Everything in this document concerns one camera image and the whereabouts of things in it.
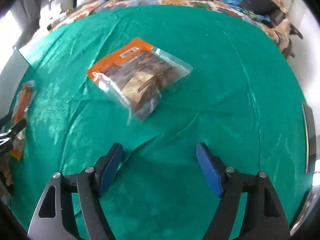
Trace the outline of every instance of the clear plastic bag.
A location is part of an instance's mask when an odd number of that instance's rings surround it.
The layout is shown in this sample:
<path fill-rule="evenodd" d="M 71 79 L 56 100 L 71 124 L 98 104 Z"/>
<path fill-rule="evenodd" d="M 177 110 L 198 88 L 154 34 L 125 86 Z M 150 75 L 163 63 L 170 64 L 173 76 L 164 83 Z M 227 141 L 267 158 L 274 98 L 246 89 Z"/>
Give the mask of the clear plastic bag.
<path fill-rule="evenodd" d="M 140 121 L 158 105 L 160 90 L 187 76 L 192 67 L 177 57 L 135 38 L 87 71 L 100 89 L 115 95 Z"/>
<path fill-rule="evenodd" d="M 17 95 L 16 104 L 14 106 L 11 118 L 11 126 L 15 125 L 21 119 L 27 119 L 27 113 L 29 106 L 36 94 L 35 81 L 28 81 L 22 85 L 22 89 Z M 26 136 L 26 128 L 24 128 L 13 141 L 13 149 L 10 151 L 10 155 L 16 158 L 18 161 L 22 157 L 24 148 L 24 140 Z"/>

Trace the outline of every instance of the floral bedspread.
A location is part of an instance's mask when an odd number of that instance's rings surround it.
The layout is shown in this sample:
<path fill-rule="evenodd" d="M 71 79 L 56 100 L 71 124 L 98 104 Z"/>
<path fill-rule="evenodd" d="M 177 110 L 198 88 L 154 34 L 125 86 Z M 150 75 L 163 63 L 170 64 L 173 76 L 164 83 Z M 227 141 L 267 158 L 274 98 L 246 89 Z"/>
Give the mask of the floral bedspread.
<path fill-rule="evenodd" d="M 176 5 L 176 6 L 188 6 L 194 8 L 206 9 L 214 12 L 227 14 L 229 16 L 238 18 L 246 21 L 256 27 L 260 28 L 266 35 L 268 35 L 274 44 L 283 52 L 289 45 L 289 32 L 290 22 L 286 17 L 278 26 L 275 28 L 269 28 L 263 23 L 254 21 L 250 15 L 243 14 L 232 7 L 216 1 L 216 0 L 126 0 L 126 1 L 114 1 L 114 0 L 98 0 L 87 5 L 82 6 L 80 9 L 71 12 L 58 20 L 55 20 L 47 29 L 38 30 L 33 36 L 32 40 L 24 46 L 23 50 L 28 50 L 35 42 L 40 38 L 47 35 L 49 32 L 54 31 L 61 26 L 75 22 L 88 15 L 99 13 L 105 10 L 113 10 L 124 7 L 132 6 L 145 6 L 145 5 Z"/>

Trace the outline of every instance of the snack bag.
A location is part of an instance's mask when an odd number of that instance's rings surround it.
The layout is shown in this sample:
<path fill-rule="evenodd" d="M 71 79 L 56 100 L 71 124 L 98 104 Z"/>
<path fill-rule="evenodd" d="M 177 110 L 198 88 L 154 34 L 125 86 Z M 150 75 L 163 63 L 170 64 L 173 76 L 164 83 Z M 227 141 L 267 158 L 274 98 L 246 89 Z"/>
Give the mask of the snack bag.
<path fill-rule="evenodd" d="M 132 115 L 143 121 L 158 105 L 160 89 L 187 76 L 192 67 L 175 56 L 135 38 L 95 63 L 87 75 L 113 93 Z"/>
<path fill-rule="evenodd" d="M 28 108 L 35 94 L 36 84 L 33 80 L 23 84 L 22 90 L 17 95 L 17 101 L 12 112 L 11 126 L 15 125 L 22 118 L 27 118 Z M 18 161 L 22 157 L 25 135 L 26 128 L 24 128 L 16 136 L 15 140 L 13 141 L 13 149 L 10 151 L 10 155 L 16 158 Z"/>

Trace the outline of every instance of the barcode sticker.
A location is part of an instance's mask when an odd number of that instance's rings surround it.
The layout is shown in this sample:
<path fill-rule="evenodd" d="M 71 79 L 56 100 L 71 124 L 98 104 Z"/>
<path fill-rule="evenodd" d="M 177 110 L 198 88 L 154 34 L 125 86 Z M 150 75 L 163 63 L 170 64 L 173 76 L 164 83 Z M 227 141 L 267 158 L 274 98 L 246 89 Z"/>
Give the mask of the barcode sticker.
<path fill-rule="evenodd" d="M 121 58 L 125 58 L 128 57 L 129 55 L 131 55 L 132 53 L 134 53 L 135 51 L 137 51 L 139 48 L 138 47 L 132 47 L 131 49 L 127 50 L 126 52 L 120 54 Z"/>

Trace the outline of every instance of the dried food in package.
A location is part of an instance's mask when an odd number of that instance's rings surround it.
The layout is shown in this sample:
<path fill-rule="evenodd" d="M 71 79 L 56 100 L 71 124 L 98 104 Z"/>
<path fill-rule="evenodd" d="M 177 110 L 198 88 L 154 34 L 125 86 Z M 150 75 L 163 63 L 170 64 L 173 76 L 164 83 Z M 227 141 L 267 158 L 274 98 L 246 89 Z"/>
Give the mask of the dried food in package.
<path fill-rule="evenodd" d="M 129 120 L 144 120 L 158 105 L 160 90 L 187 76 L 192 67 L 177 57 L 135 38 L 95 63 L 87 75 L 129 109 Z"/>
<path fill-rule="evenodd" d="M 28 109 L 35 94 L 36 84 L 33 80 L 22 85 L 22 89 L 17 95 L 17 101 L 12 112 L 11 126 L 15 125 L 23 118 L 27 119 Z M 25 136 L 26 128 L 18 133 L 13 141 L 13 149 L 10 151 L 10 155 L 16 158 L 18 161 L 22 157 Z"/>

